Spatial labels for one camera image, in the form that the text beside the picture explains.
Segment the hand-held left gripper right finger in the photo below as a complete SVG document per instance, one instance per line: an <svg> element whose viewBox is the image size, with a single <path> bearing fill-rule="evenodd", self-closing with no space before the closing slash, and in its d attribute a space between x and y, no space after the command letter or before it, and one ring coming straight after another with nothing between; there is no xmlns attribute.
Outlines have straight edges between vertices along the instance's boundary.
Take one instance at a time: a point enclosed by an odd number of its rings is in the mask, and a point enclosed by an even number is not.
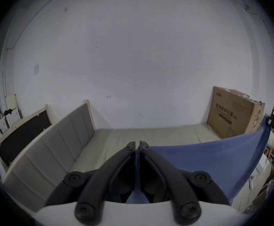
<svg viewBox="0 0 274 226"><path fill-rule="evenodd" d="M193 224L202 215L200 201L230 205L226 195L204 171L177 169L145 141L139 143L141 190L150 203L172 202L178 224Z"/></svg>

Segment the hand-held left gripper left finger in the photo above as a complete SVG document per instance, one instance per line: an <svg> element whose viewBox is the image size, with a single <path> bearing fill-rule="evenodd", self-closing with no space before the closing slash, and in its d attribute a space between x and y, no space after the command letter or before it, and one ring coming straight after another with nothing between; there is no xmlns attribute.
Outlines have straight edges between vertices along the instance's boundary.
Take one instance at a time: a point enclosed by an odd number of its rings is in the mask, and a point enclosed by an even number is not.
<svg viewBox="0 0 274 226"><path fill-rule="evenodd" d="M76 202L73 216L82 224L97 224L104 201L126 203L135 188L135 142L109 158L99 169L68 173L45 206Z"/></svg>

